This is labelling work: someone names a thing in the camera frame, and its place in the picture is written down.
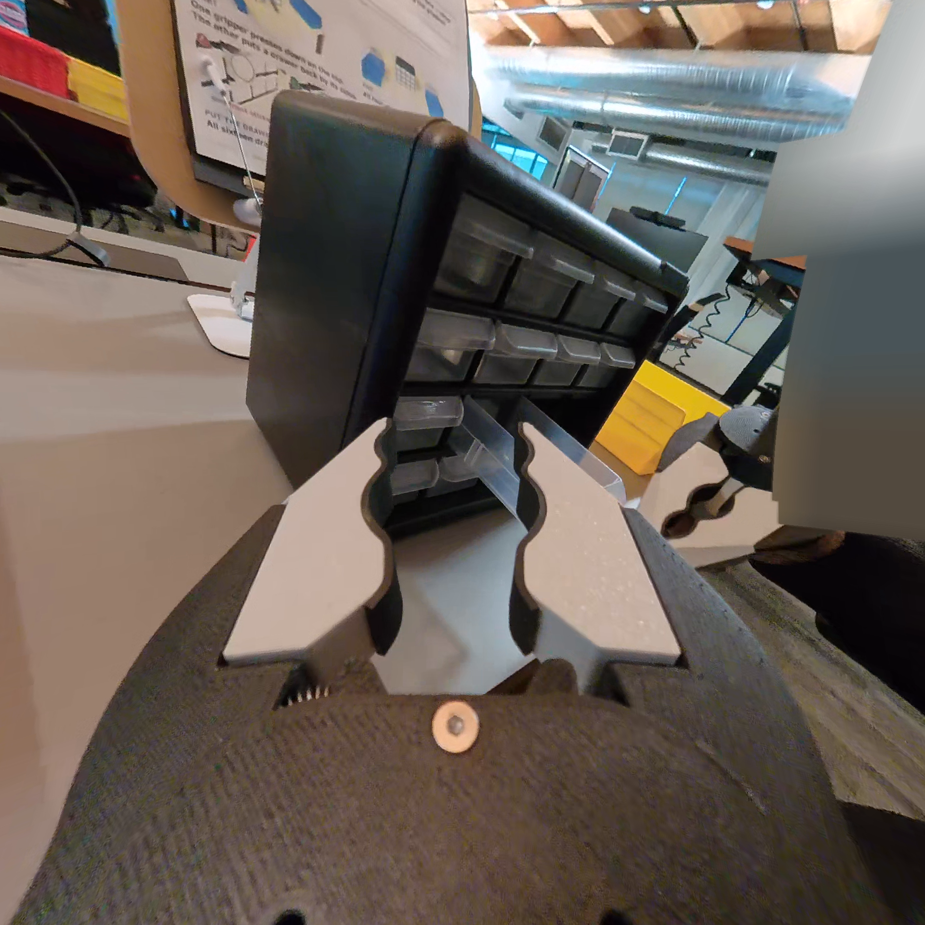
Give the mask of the white stand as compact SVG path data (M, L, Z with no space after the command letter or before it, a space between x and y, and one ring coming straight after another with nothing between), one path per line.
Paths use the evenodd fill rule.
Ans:
M246 225L259 229L262 221L262 199L257 192L246 159L243 139L239 132L230 92L225 86L220 69L211 54L202 53L200 60L204 73L219 92L230 117L245 170L247 186L251 194L250 198L235 202L233 212ZM260 236L256 235L251 242L229 295L196 294L188 297L188 305L211 346L220 353L244 360L249 359L251 355L251 330L255 308L259 252Z

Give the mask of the red plastic bin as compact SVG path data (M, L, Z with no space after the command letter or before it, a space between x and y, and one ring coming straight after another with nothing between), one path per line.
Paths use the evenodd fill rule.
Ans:
M53 97L71 99L63 52L1 25L1 76Z

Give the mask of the black small-parts drawer cabinet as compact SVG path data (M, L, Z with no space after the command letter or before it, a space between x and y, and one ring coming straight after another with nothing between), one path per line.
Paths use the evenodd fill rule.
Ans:
M459 173L436 163L417 176L407 160L387 225L362 239L334 229L311 243L269 210L263 223L246 400L294 489L371 423L395 413L410 351L465 195L656 281L667 264L477 140ZM465 498L397 503L394 538L497 510L482 483Z

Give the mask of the wide silver air duct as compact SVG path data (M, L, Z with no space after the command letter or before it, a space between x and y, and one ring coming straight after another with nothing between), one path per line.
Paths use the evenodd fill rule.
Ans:
M811 112L850 108L871 54L485 47L481 74L556 90L757 105Z

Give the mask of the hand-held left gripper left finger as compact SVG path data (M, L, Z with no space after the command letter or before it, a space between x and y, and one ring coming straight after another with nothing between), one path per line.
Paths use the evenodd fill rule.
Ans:
M402 620L392 542L390 418L371 424L295 490L238 613L230 666L342 667L385 655Z

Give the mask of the yellow plastic storage bin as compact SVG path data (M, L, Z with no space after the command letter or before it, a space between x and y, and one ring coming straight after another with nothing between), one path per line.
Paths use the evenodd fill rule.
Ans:
M595 441L636 475L651 476L669 439L683 425L729 409L673 372L644 362Z

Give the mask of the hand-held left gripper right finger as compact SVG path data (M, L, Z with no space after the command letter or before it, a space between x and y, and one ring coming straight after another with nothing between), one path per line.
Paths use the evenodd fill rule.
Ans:
M671 667L683 651L621 503L533 423L515 436L510 631L519 650L594 693L608 665Z

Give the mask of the table with dark blue legs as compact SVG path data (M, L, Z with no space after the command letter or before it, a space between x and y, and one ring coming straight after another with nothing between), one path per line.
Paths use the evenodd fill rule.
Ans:
M728 288L748 299L749 311L758 308L778 322L769 338L724 392L723 401L736 406L743 404L752 393L760 391L763 377L789 347L795 310L805 278L806 258L756 259L754 242L742 238L726 238L724 246L736 259L736 267L726 280Z

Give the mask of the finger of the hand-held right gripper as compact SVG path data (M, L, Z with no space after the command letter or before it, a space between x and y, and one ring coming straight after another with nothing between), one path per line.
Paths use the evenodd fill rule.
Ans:
M687 519L691 499L700 489L715 489L728 478L728 468L717 451L696 443L664 471L655 473L638 503L639 513L656 530L677 516Z
M663 536L693 568L742 561L779 527L778 504L766 490L743 483L694 489L682 510L668 515Z

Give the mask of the wooden shelf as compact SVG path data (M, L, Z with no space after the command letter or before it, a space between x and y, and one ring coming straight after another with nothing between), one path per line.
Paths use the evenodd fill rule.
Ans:
M1 94L127 139L131 137L130 125L126 119L112 117L69 98L54 96L4 76L1 77Z

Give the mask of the instruction poster board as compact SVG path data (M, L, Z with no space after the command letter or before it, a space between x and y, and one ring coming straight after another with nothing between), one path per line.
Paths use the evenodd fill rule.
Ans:
M245 172L194 162L171 4L117 2L132 143L157 186L182 209L218 225L256 230L233 212L235 202L251 195ZM257 191L261 183L269 186L271 218L306 233L311 243L334 229L349 228L362 239L394 214L389 203L401 198L407 160L413 177L433 163L459 173L462 157L449 151L479 148L481 112L468 34L468 130L444 118L320 92L280 92L271 108L264 175L252 175Z

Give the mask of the small yellow shelf bin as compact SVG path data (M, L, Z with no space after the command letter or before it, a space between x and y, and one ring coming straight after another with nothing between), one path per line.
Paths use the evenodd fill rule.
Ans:
M68 93L76 103L129 123L128 96L120 76L70 55L66 56L66 69Z

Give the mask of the beige desk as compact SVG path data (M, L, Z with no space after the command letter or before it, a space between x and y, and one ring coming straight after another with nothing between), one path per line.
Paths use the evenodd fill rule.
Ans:
M198 290L2 257L2 923L134 659L288 494Z

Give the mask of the set of clear cabinet drawers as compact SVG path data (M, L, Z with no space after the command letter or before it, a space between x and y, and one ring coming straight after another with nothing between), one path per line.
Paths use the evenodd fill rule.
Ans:
M530 401L584 447L663 330L687 277L647 281L465 195L397 399L399 503L481 491L465 456L468 400L503 429Z

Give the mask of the black computer monitor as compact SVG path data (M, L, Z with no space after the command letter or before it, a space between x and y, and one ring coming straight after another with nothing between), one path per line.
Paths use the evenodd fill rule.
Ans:
M689 230L684 219L641 206L612 207L607 224L685 275L709 241L708 236Z

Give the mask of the clear plastic drawer box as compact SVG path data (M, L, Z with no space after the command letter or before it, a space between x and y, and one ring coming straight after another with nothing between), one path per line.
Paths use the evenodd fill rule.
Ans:
M462 422L452 432L451 445L462 458L464 477L478 478L511 515L516 515L519 476L515 472L514 433L471 397L464 399L462 408ZM622 479L534 403L519 399L514 423L533 425L609 495L621 504L627 502Z

